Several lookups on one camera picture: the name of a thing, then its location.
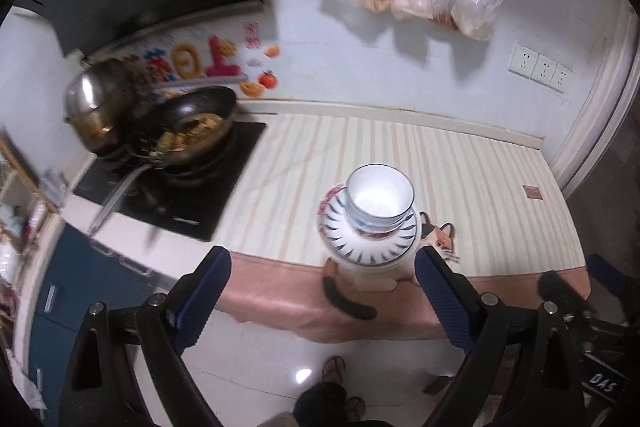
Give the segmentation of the white wall socket strip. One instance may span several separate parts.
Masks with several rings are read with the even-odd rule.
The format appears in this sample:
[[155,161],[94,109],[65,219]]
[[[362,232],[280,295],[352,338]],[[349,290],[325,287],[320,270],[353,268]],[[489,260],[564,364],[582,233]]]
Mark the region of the white wall socket strip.
[[512,74],[532,80],[558,93],[565,92],[573,75],[567,66],[521,43],[514,44],[508,69]]

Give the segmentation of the small brown box on floor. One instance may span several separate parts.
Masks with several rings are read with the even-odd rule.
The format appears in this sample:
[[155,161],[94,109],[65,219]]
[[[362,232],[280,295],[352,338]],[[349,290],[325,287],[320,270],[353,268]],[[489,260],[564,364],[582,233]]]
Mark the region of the small brown box on floor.
[[436,376],[430,383],[428,383],[423,389],[424,395],[429,395],[430,397],[436,397],[442,391],[446,390],[447,387],[454,380],[454,376]]

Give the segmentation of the white bowl dark rim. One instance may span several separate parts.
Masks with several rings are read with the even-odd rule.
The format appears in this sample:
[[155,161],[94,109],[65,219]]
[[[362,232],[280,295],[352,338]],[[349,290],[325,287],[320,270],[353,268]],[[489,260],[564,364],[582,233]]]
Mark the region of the white bowl dark rim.
[[345,188],[349,206],[375,218],[399,217],[414,202],[414,187],[408,176],[386,164],[358,167],[347,178]]

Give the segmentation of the black frying pan with food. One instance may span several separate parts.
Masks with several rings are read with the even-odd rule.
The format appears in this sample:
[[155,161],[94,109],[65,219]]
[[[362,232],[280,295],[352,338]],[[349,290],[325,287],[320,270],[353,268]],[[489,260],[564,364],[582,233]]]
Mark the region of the black frying pan with food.
[[95,236],[115,212],[129,187],[142,173],[189,167],[208,154],[231,132],[238,98],[222,86],[194,90],[153,107],[141,118],[126,149],[137,159],[113,188],[88,230]]

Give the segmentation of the person left sandalled foot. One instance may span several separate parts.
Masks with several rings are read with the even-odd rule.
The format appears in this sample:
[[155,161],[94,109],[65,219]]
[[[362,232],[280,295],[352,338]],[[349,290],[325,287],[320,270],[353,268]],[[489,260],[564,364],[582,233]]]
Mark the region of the person left sandalled foot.
[[339,355],[332,355],[326,359],[321,369],[321,379],[324,383],[343,384],[346,372],[346,362]]

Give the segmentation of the wooden side shelf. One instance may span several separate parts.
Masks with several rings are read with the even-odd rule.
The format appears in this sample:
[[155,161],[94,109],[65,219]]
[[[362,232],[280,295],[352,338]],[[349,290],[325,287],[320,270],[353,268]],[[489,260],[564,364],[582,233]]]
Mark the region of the wooden side shelf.
[[1,288],[20,295],[43,228],[58,213],[32,165],[1,127]]

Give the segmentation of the black induction cooktop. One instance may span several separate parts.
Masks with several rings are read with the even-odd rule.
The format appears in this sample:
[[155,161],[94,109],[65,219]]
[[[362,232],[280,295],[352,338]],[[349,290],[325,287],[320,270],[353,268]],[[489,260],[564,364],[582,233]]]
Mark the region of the black induction cooktop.
[[209,154],[198,169],[179,176],[155,169],[141,173],[114,210],[155,228],[209,241],[266,129],[264,122],[237,122],[219,152]]

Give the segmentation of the white plate grey swirl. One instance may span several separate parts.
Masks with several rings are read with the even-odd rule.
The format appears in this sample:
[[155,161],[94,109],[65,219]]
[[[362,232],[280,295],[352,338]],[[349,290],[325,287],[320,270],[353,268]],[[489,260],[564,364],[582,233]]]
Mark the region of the white plate grey swirl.
[[329,259],[323,267],[323,275],[334,280],[340,289],[356,293],[387,293],[393,291],[404,277],[398,267],[392,269],[373,269],[371,267],[344,267]]

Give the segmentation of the person right sandalled foot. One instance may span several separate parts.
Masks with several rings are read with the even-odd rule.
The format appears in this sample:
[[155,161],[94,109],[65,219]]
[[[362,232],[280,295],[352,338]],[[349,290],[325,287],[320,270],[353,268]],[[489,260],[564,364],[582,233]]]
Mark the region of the person right sandalled foot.
[[345,410],[348,420],[353,423],[354,421],[364,420],[367,412],[367,406],[360,397],[351,397],[345,403]]

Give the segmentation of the blue kitchen cabinet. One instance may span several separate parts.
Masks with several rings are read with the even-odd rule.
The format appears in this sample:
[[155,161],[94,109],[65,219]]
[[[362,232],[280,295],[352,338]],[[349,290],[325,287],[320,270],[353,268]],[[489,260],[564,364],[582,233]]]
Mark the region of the blue kitchen cabinet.
[[137,306],[151,294],[147,277],[93,248],[84,233],[65,225],[40,287],[29,343],[29,377],[37,385],[47,425],[58,417],[66,367],[88,306]]

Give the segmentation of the colourful festive wall sticker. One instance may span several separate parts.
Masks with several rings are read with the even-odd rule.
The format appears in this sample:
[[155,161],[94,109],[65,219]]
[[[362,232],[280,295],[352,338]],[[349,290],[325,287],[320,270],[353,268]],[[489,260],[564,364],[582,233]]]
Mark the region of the colourful festive wall sticker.
[[155,101],[209,87],[262,98],[279,87],[281,48],[258,20],[218,20],[183,26],[115,52],[141,94]]

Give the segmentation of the striped cat table mat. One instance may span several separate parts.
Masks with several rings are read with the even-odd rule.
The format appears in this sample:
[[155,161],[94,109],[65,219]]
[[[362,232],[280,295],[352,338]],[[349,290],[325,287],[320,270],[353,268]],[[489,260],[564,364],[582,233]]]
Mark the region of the striped cat table mat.
[[365,293],[378,315],[356,320],[322,291],[328,252],[317,225],[326,193],[368,162],[404,172],[416,207],[454,226],[454,269],[511,306],[539,303],[542,273],[590,294],[585,255],[561,191],[538,150],[479,136],[361,117],[269,115],[215,242],[232,254],[219,306],[235,320],[318,343],[442,335],[421,289]]

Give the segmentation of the person sandalled foot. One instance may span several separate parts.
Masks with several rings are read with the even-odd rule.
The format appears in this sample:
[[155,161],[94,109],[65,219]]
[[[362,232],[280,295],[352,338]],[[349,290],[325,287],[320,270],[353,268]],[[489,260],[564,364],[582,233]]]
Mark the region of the person sandalled foot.
[[353,423],[354,421],[364,420],[367,412],[367,406],[360,397],[351,397],[345,403],[345,410],[348,420]]
[[326,359],[321,369],[321,379],[324,383],[343,384],[346,372],[346,362],[339,355],[332,355]]

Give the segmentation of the stainless steel pot with lid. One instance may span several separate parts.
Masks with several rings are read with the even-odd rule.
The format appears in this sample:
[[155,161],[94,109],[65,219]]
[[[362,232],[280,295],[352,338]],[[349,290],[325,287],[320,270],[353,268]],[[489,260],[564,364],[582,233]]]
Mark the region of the stainless steel pot with lid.
[[132,72],[122,61],[110,58],[70,82],[64,96],[64,121],[89,152],[100,155],[122,141],[120,130],[137,104]]

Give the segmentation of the white bowl red flowers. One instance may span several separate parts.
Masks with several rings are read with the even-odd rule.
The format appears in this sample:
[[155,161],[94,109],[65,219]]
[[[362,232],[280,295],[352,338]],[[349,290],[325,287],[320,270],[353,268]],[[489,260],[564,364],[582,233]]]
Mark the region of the white bowl red flowers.
[[381,223],[367,223],[360,221],[357,221],[352,225],[352,228],[358,235],[367,237],[367,239],[375,239],[376,241],[395,234],[400,227],[400,223],[381,225]]

